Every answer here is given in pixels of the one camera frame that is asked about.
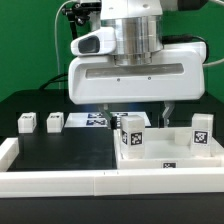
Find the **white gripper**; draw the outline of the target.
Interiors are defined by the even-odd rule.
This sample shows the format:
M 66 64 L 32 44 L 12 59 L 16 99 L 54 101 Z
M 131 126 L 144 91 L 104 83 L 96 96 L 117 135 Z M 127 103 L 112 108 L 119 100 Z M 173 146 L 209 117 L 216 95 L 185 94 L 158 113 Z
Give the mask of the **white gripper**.
M 76 104 L 100 104 L 111 130 L 117 129 L 117 118 L 107 104 L 165 101 L 159 126 L 167 128 L 173 101 L 203 95 L 205 58 L 203 43 L 168 44 L 145 65 L 117 66 L 110 55 L 78 57 L 69 66 L 69 97 Z

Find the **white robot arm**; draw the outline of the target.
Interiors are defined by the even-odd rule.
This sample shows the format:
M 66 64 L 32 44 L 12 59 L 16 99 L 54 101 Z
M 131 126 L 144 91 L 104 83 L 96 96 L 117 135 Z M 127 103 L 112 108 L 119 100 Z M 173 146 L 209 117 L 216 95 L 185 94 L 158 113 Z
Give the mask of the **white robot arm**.
M 193 11 L 208 0 L 79 0 L 76 20 L 93 30 L 76 38 L 68 69 L 69 98 L 96 104 L 115 126 L 113 103 L 163 102 L 167 119 L 176 101 L 195 100 L 205 91 L 203 63 L 209 49 L 192 35 L 162 34 L 165 11 Z

